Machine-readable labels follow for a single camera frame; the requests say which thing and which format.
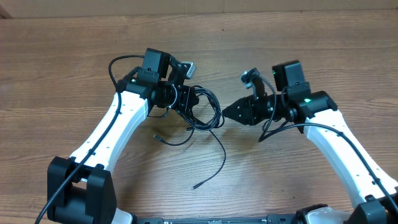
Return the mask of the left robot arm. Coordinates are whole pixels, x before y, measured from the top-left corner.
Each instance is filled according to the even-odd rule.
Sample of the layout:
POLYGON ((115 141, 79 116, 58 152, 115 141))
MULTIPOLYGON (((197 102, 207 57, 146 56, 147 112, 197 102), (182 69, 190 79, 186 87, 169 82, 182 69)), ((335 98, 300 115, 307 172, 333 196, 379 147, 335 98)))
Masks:
POLYGON ((148 48, 142 65, 119 81, 109 110, 89 138, 69 158, 55 157, 47 169, 44 216, 58 223, 136 223, 135 215, 118 208, 113 170, 136 128, 154 106, 186 112, 198 104, 185 86, 195 73, 193 62, 148 48))

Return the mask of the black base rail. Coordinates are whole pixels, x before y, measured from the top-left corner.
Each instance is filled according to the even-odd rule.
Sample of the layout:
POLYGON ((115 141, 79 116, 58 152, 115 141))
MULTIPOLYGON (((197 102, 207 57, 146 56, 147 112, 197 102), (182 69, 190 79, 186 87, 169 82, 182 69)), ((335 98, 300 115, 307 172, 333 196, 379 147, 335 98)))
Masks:
POLYGON ((233 218, 138 218, 133 216, 132 224, 304 224, 294 214, 273 214, 264 217, 233 218))

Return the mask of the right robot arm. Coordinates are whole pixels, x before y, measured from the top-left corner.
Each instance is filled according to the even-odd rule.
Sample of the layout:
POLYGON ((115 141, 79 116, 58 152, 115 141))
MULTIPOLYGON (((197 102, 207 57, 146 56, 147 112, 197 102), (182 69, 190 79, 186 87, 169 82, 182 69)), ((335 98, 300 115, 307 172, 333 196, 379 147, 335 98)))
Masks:
POLYGON ((297 128, 325 156, 345 187, 352 212, 326 204, 293 215, 267 217, 267 223, 397 223, 397 181, 386 174, 355 138, 337 104, 325 92, 312 92, 298 60, 274 65, 276 86, 258 69, 246 70, 241 81, 253 94, 235 101, 222 114, 243 125, 265 122, 259 141, 297 128))

